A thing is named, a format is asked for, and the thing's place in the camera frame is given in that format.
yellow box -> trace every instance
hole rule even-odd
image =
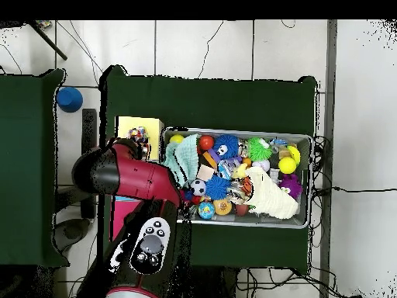
[[[149,137],[149,145],[151,147],[149,160],[158,160],[160,149],[160,135],[164,128],[164,124],[159,119],[139,118],[137,116],[119,116],[119,128],[117,137],[125,138],[128,132],[142,126]]]

soccer ball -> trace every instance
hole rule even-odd
[[[190,190],[193,192],[193,195],[195,196],[204,196],[206,190],[205,182],[202,181],[201,179],[196,179],[190,185]]]

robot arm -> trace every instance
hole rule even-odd
[[[95,260],[77,298],[167,298],[182,201],[168,168],[140,158],[138,145],[118,139],[82,155],[73,167],[73,182],[83,191],[143,200],[103,262]]]

metal pole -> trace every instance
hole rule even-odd
[[[39,34],[39,36],[41,36],[44,39],[44,41],[46,41],[51,46],[51,48],[53,48],[57,52],[57,54],[62,57],[64,61],[67,60],[67,56],[64,53],[62,53],[62,51],[60,51],[60,49],[55,45],[55,43],[53,43],[51,39],[38,27],[36,22],[30,21],[28,22],[28,24],[31,27],[33,27],[33,29]]]

gray metal bin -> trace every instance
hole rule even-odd
[[[193,224],[203,225],[233,225],[233,226],[244,226],[244,227],[279,227],[279,228],[293,228],[301,229],[306,227],[310,221],[311,213],[311,196],[312,196],[312,162],[314,159],[314,142],[313,139],[308,135],[299,134],[288,134],[288,133],[259,133],[251,131],[236,131],[236,130],[210,130],[200,128],[177,128],[167,127],[161,134],[160,158],[164,158],[165,147],[169,143],[170,138],[175,134],[180,134],[184,137],[197,133],[198,135],[210,135],[218,137],[219,135],[229,133],[240,139],[246,140],[252,137],[263,137],[267,140],[272,138],[281,138],[290,143],[297,144],[299,152],[301,154],[301,161],[296,169],[296,175],[299,177],[299,181],[302,183],[303,193],[297,200],[299,208],[297,213],[288,220],[279,220],[275,217],[270,217],[266,214],[257,216],[254,213],[248,213],[247,215],[240,217],[236,216],[235,213],[230,213],[225,216],[214,215],[211,220],[202,220],[197,214],[192,218]],[[273,154],[269,159],[271,168],[278,168],[278,154]],[[178,222],[181,222],[182,216],[178,218]]]

